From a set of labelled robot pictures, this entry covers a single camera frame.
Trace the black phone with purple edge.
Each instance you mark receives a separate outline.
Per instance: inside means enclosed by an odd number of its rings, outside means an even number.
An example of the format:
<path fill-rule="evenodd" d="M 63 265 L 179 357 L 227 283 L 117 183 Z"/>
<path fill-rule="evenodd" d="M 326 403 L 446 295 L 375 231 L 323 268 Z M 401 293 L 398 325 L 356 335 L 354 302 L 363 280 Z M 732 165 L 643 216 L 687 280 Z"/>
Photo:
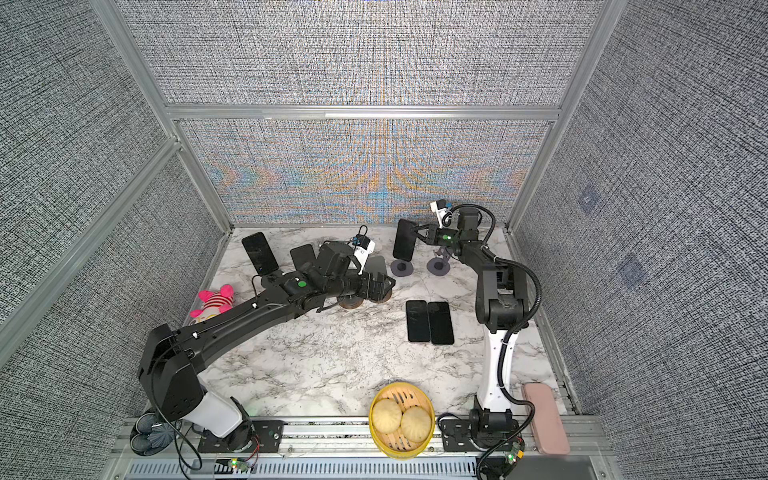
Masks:
<path fill-rule="evenodd" d="M 431 341 L 428 303 L 424 300 L 408 300 L 405 303 L 408 341 L 425 343 Z"/>

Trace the right arm mounting base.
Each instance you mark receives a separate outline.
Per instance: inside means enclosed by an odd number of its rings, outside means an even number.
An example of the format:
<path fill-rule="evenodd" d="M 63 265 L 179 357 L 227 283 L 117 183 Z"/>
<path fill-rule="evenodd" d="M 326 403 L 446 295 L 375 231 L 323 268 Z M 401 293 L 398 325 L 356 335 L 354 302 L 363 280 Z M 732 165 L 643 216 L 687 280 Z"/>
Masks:
<path fill-rule="evenodd" d="M 491 411 L 473 408 L 467 418 L 452 413 L 436 419 L 443 448 L 447 452 L 481 452 L 503 442 L 501 449 L 523 449 L 525 441 L 518 432 L 520 423 L 510 409 Z"/>

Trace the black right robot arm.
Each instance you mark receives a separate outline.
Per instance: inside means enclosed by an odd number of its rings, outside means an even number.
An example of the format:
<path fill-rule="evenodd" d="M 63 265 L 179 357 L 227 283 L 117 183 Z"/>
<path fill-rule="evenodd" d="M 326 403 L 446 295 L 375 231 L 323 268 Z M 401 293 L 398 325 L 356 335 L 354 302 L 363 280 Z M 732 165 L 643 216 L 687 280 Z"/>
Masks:
<path fill-rule="evenodd" d="M 469 267 L 477 276 L 475 316 L 485 329 L 484 380 L 469 414 L 473 439 L 516 437 L 535 418 L 536 407 L 514 397 L 507 385 L 505 365 L 512 358 L 517 335 L 529 326 L 541 305 L 541 284 L 526 265 L 494 253 L 489 241 L 496 228 L 490 209 L 477 204 L 437 202 L 435 223 L 402 219 L 406 251 L 415 242 L 437 246 Z"/>

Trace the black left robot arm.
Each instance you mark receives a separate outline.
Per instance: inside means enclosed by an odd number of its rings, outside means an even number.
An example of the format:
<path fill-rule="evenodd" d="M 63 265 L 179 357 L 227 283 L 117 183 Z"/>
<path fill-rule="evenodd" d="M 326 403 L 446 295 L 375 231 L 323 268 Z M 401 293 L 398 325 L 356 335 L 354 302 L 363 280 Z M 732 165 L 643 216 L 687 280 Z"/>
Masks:
<path fill-rule="evenodd" d="M 291 250 L 294 269 L 268 268 L 263 291 L 230 310 L 192 325 L 162 324 L 147 336 L 138 380 L 160 418 L 184 420 L 218 438 L 244 430 L 247 412 L 201 382 L 199 375 L 229 351 L 256 335 L 324 307 L 327 300 L 357 307 L 383 303 L 396 284 L 385 268 L 374 269 L 356 246 L 325 241 Z"/>

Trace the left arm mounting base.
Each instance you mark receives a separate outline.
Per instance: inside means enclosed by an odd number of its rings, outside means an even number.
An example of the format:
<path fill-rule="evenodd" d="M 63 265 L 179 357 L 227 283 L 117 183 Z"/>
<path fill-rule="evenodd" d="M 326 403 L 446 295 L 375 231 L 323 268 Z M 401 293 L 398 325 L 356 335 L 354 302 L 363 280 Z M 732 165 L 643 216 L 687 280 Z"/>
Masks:
<path fill-rule="evenodd" d="M 249 420 L 245 426 L 237 427 L 224 438 L 214 436 L 205 430 L 197 450 L 200 453 L 245 454 L 259 450 L 260 453 L 277 453 L 284 433 L 285 422 L 281 420 Z"/>

